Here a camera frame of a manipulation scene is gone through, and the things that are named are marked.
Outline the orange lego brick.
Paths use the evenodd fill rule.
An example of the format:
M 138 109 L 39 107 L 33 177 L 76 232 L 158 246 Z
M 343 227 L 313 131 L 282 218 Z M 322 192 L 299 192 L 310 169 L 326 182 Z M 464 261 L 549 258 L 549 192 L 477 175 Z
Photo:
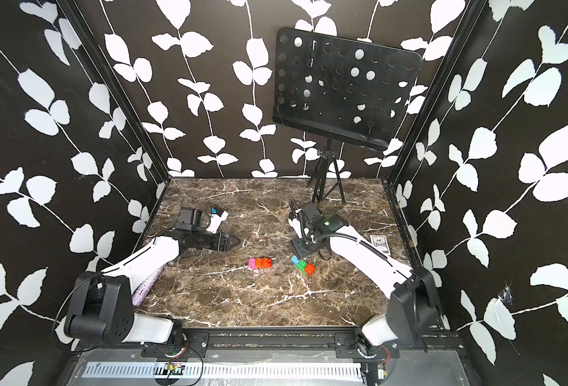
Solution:
M 269 269 L 272 267 L 272 260 L 268 257 L 257 258 L 255 260 L 255 267 L 259 270 Z

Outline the red lego brick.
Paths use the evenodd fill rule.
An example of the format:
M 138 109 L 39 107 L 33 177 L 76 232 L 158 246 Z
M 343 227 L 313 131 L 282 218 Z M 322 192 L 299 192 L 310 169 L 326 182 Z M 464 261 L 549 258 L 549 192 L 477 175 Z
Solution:
M 308 275 L 313 275 L 313 273 L 316 271 L 316 267 L 314 267 L 314 265 L 307 263 L 306 266 L 304 267 L 304 272 L 307 273 Z

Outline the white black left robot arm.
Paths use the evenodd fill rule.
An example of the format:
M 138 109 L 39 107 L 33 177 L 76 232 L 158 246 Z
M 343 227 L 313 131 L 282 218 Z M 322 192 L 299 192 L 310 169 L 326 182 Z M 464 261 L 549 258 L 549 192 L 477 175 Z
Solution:
M 220 230 L 229 217 L 213 207 L 209 224 L 200 226 L 202 212 L 183 208 L 164 234 L 129 257 L 100 272 L 85 272 L 75 282 L 66 302 L 60 328 L 65 336 L 85 344 L 116 346 L 124 343 L 184 345 L 182 327 L 168 318 L 134 312 L 134 297 L 154 274 L 188 249 L 228 252 L 241 240 Z

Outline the green lego brick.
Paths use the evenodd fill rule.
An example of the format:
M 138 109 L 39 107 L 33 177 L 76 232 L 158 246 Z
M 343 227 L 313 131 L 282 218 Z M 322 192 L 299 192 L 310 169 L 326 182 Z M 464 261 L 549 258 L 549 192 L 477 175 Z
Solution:
M 307 263 L 304 262 L 304 261 L 299 261 L 299 262 L 296 264 L 296 267 L 297 267 L 300 271 L 305 272 L 305 271 L 306 271 L 306 267 L 307 267 Z

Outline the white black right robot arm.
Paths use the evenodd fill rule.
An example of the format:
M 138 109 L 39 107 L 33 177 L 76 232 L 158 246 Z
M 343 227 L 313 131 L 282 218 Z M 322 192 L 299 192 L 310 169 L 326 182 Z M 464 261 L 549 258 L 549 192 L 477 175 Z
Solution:
M 296 234 L 291 245 L 299 260 L 328 249 L 352 263 L 389 299 L 385 313 L 357 328 L 357 350 L 369 356 L 385 344 L 424 344 L 422 335 L 443 317 L 430 270 L 393 259 L 344 218 L 325 217 L 312 202 L 300 205 L 291 199 L 289 204 L 289 225 Z

